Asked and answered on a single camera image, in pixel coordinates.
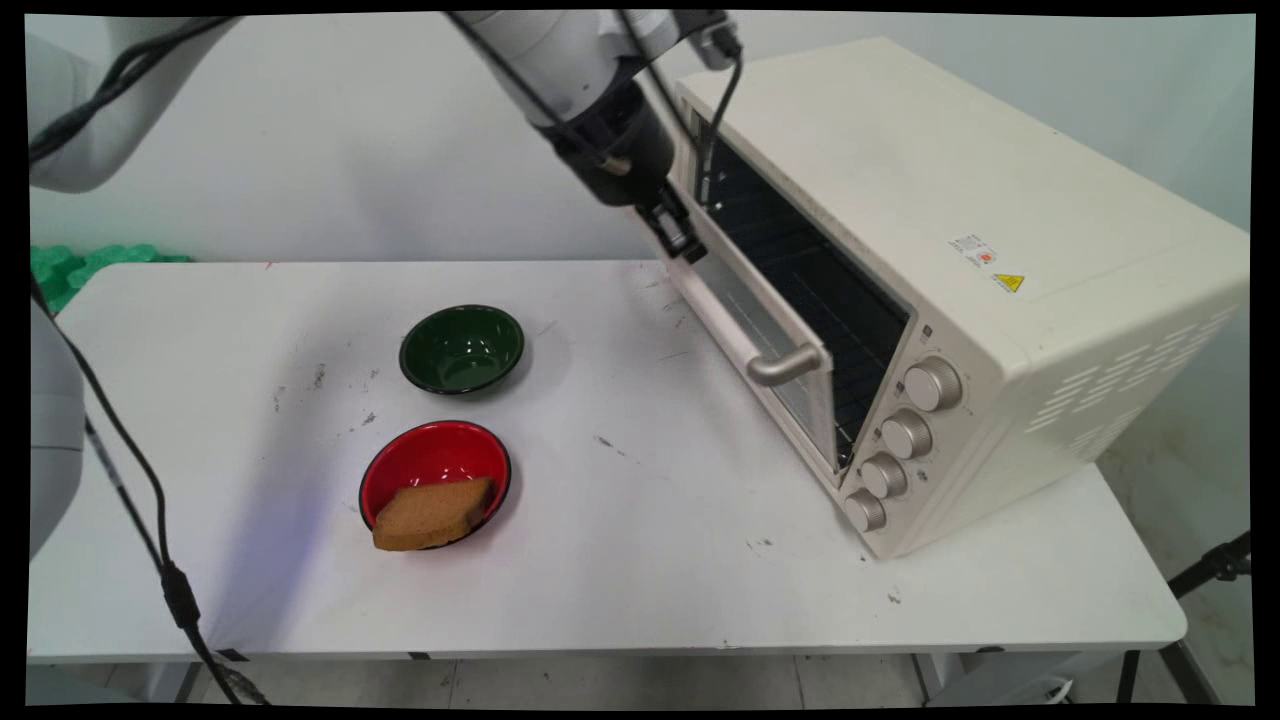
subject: warning label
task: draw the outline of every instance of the warning label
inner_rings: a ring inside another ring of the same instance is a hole
[[[1000,284],[1002,284],[1005,287],[1005,290],[1007,290],[1009,292],[1018,292],[1018,288],[1023,287],[1023,277],[1021,275],[1002,275],[1000,273],[996,273],[992,277],[995,277],[996,281]]]
[[[1027,275],[1021,274],[1025,265],[1010,258],[1007,252],[997,251],[989,242],[975,234],[947,241],[947,245],[969,266],[991,278],[991,282],[1000,290],[1009,295],[1018,295],[1020,299],[1028,295],[1019,292],[1023,290],[1023,283],[1027,282]]]

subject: white table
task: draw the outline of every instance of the white table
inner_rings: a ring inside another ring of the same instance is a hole
[[[462,302],[515,315],[526,356],[481,397],[419,391],[401,338]],[[1041,676],[1185,632],[1092,466],[878,561],[655,261],[119,265],[59,323],[164,483],[210,647],[250,660],[995,646],[1056,657]],[[511,496],[462,543],[376,551],[361,475],[438,419],[502,438]],[[193,659],[91,454],[28,592],[28,662]]]

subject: bread slice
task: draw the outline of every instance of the bread slice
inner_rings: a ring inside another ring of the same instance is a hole
[[[401,488],[374,523],[374,547],[422,550],[453,542],[484,518],[492,478]]]

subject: bowl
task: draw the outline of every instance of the bowl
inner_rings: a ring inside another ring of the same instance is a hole
[[[378,514],[401,488],[484,477],[493,478],[493,500],[463,538],[483,528],[507,500],[511,456],[497,436],[475,423],[440,420],[419,425],[387,443],[369,464],[360,480],[360,515],[372,530]]]
[[[507,377],[524,352],[525,333],[515,318],[488,305],[457,305],[413,325],[399,360],[415,386],[462,395]]]

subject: green bowl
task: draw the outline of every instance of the green bowl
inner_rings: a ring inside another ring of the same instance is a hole
[[[462,395],[507,377],[524,352],[525,333],[515,318],[488,305],[457,305],[404,336],[401,372],[428,392]]]

